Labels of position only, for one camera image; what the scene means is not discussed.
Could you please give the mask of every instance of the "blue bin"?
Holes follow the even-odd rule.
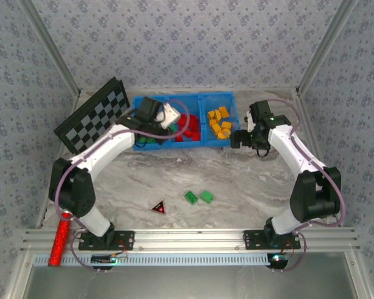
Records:
[[[134,146],[136,151],[150,151],[160,150],[169,148],[202,148],[206,146],[226,146],[230,147],[230,139],[219,140],[216,135],[212,132],[208,121],[208,112],[214,109],[218,109],[221,106],[225,106],[230,114],[230,117],[222,119],[231,122],[232,131],[240,130],[241,126],[239,123],[236,100],[232,92],[214,92],[214,93],[186,93],[176,95],[149,95],[148,97],[154,98],[160,102],[170,102],[180,113],[185,113],[183,108],[172,100],[179,100],[186,105],[189,114],[196,115],[200,120],[201,125],[201,140],[192,141],[187,139],[183,135],[183,142],[175,142],[174,140],[168,140],[162,145],[158,143],[147,143],[144,147],[139,148]],[[133,99],[133,109],[139,107],[143,97],[135,97]]]

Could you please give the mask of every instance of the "yellow block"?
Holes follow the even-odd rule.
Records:
[[[209,118],[210,120],[213,120],[213,119],[214,119],[214,111],[213,111],[213,110],[208,112],[208,118]]]
[[[226,118],[226,117],[230,116],[230,114],[227,111],[227,108],[225,106],[219,107],[219,111],[220,111],[220,114],[221,114],[222,118]]]
[[[229,121],[222,122],[222,129],[229,129],[229,130],[231,130],[231,123]]]
[[[223,129],[218,133],[218,139],[229,139],[231,131],[229,129]]]
[[[215,135],[218,135],[219,132],[222,130],[218,123],[215,123],[211,128]]]
[[[218,109],[214,111],[214,119],[218,122],[222,119],[222,114],[220,114],[220,111]]]

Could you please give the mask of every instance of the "wall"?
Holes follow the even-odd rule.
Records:
[[[60,146],[53,129],[73,101],[18,3],[0,0],[0,298],[21,229],[43,202]]]
[[[374,0],[359,0],[304,98],[374,279]]]
[[[33,0],[79,88],[294,87],[340,0]]]

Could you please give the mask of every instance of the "triangle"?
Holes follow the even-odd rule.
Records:
[[[151,208],[151,211],[166,215],[164,201],[160,201],[158,204],[156,204],[153,208]]]

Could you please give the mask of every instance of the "checkerboard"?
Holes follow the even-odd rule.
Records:
[[[113,78],[54,132],[72,153],[81,153],[129,106],[122,81]]]

